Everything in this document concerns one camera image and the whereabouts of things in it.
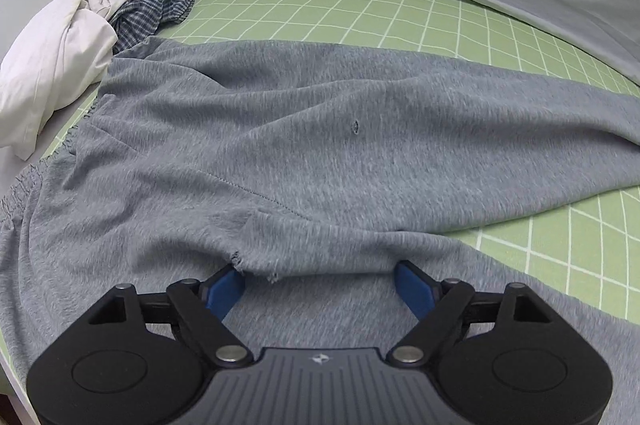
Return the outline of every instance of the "bed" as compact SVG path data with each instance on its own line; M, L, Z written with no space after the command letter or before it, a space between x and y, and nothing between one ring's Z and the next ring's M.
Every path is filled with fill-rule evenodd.
M463 58L548 74L640 98L640 88L587 53L466 0L197 0L160 33L187 44L300 40ZM92 92L45 156L89 110ZM607 313L640 324L640 187L525 219L449 234ZM4 341L0 347L8 357Z

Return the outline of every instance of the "printed icon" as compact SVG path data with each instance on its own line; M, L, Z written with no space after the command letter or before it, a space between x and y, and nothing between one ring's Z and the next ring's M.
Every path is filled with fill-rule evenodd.
M329 360L331 360L331 358L324 353L318 353L317 355L313 355L309 360L313 360L318 365L322 365L323 363L327 363Z

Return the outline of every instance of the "plaid shirt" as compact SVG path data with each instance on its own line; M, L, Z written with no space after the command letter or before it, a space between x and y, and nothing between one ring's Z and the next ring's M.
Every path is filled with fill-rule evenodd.
M195 0L129 0L124 3L109 24L116 31L118 41L113 54L132 48L164 24L179 24L189 14Z

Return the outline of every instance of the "green bedsheet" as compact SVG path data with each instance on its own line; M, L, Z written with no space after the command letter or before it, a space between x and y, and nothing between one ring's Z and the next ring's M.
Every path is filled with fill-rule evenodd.
M460 0L197 0L162 36L188 44L307 40L424 51L549 74L640 97L638 87L555 37ZM92 94L51 145L88 110ZM640 188L450 234L554 288L640 324Z

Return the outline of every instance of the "wrinkled cloth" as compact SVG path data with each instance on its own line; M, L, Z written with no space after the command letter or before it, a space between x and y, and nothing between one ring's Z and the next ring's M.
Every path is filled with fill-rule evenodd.
M640 327L440 235L640 183L640 103L462 60L330 44L113 59L90 115L0 212L0 326L18 376L116 283L157 292L227 263L225 319L261 346L386 351L415 319L409 259L478 291L536 290L609 362L604 425L640 413Z
M0 148L27 160L53 112L99 82L128 0L53 0L20 32L0 64Z
M118 36L113 54L128 50L165 24L179 24L196 0L129 0L116 11L109 24Z

